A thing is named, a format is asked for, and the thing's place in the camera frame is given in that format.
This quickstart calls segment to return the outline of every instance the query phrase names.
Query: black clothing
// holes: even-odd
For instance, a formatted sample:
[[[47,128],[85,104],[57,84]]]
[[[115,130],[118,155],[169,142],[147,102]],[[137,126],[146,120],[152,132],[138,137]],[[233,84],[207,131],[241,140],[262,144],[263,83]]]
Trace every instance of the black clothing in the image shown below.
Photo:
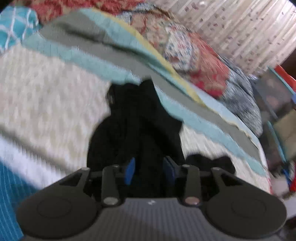
[[[135,157],[136,170],[127,196],[162,197],[164,157],[170,156],[178,165],[185,164],[179,135],[182,122],[163,108],[151,79],[139,86],[112,84],[107,98],[111,115],[93,133],[87,166],[101,171]],[[224,158],[226,163],[222,166],[223,160],[212,161],[201,155],[192,155],[188,161],[201,170],[209,170],[213,165],[231,170],[231,160]]]

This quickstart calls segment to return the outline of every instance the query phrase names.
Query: screw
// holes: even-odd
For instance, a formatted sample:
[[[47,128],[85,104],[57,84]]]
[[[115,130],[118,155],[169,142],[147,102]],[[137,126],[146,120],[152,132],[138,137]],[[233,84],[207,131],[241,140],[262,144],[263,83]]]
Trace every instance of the screw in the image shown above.
[[[116,197],[106,197],[103,202],[108,206],[113,206],[118,203],[118,199]]]
[[[197,197],[187,197],[185,203],[188,205],[197,205],[200,203],[200,199]]]

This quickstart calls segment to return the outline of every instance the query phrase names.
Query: bed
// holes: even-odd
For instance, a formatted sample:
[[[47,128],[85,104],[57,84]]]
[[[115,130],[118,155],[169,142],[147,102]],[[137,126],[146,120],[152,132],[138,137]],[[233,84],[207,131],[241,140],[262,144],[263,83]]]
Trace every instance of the bed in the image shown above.
[[[109,113],[105,96],[110,83],[139,83],[151,76],[162,105],[184,123],[185,156],[226,154],[238,177],[270,192],[265,156],[254,133],[185,81],[123,16],[73,11],[8,50],[0,66],[0,157],[37,188],[86,166],[91,133]]]

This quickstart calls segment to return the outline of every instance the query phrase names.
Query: drone logo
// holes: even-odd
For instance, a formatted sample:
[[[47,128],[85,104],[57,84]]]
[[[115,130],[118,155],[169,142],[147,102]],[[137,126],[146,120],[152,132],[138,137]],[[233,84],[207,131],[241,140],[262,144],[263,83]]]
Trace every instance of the drone logo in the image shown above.
[[[154,205],[155,203],[156,203],[156,201],[154,201],[154,200],[151,200],[151,201],[149,201],[149,202],[147,202],[149,205]]]

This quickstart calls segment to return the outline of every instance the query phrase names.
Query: yellow fabric edge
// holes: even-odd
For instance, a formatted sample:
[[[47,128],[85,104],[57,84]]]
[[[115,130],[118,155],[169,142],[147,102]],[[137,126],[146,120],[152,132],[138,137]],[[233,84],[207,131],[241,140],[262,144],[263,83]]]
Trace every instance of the yellow fabric edge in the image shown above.
[[[106,12],[102,12],[101,10],[98,10],[96,8],[93,8],[94,11],[100,12],[102,15],[104,15],[107,18],[112,19],[114,22],[118,23],[119,25],[121,25],[126,31],[128,31],[130,34],[132,34],[139,42],[141,42],[141,44],[147,49],[149,50],[156,58],[157,60],[166,68],[166,70],[171,74],[171,76],[176,79],[187,91],[187,94],[195,101],[197,102],[199,105],[204,106],[206,108],[208,108],[209,110],[213,111],[214,113],[216,113],[217,115],[219,115],[226,123],[228,123],[229,125],[235,126],[236,128],[238,128],[241,132],[243,132],[248,138],[249,140],[254,144],[254,146],[259,149],[256,145],[256,143],[253,142],[252,137],[244,130],[240,129],[236,123],[233,122],[229,122],[227,120],[225,120],[217,111],[209,108],[202,100],[201,98],[198,96],[198,94],[196,94],[196,92],[189,86],[189,84],[186,82],[186,80],[184,80],[172,67],[172,65],[170,64],[170,62],[166,61],[162,55],[132,26],[128,25],[126,22],[124,22],[123,20],[120,20],[116,17],[114,17],[113,15],[106,13]]]

